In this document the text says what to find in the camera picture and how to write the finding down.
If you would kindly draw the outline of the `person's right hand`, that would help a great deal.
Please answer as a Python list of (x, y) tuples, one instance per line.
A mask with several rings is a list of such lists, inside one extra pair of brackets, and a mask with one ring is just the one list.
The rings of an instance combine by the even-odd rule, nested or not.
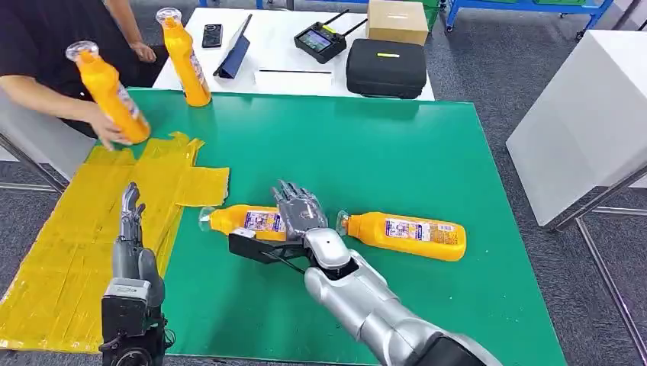
[(123, 146), (132, 144), (120, 127), (94, 102), (88, 103), (83, 120), (92, 127), (102, 145), (110, 151), (114, 150), (114, 143)]

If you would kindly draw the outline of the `person's left hand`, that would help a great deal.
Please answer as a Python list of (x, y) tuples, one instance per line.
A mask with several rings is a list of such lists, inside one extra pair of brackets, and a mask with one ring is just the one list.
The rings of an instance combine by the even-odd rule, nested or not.
[(130, 48), (136, 53), (138, 59), (144, 63), (154, 63), (156, 54), (153, 49), (141, 41), (129, 43)]

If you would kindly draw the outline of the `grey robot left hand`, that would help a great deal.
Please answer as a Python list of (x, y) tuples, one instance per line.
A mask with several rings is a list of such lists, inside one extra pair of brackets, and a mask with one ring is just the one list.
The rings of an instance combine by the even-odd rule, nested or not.
[(161, 307), (165, 299), (165, 284), (156, 263), (155, 253), (143, 245), (142, 213), (145, 204), (138, 204), (140, 190), (135, 182), (125, 188), (121, 199), (119, 234), (113, 245), (112, 273), (114, 278), (148, 281), (149, 307)]

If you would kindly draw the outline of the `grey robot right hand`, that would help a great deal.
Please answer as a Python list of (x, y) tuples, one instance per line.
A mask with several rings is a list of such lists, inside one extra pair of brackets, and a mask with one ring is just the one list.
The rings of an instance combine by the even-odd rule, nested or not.
[(301, 240), (308, 230), (328, 227), (328, 220), (317, 197), (292, 182), (278, 180), (279, 189), (272, 187), (289, 242)]

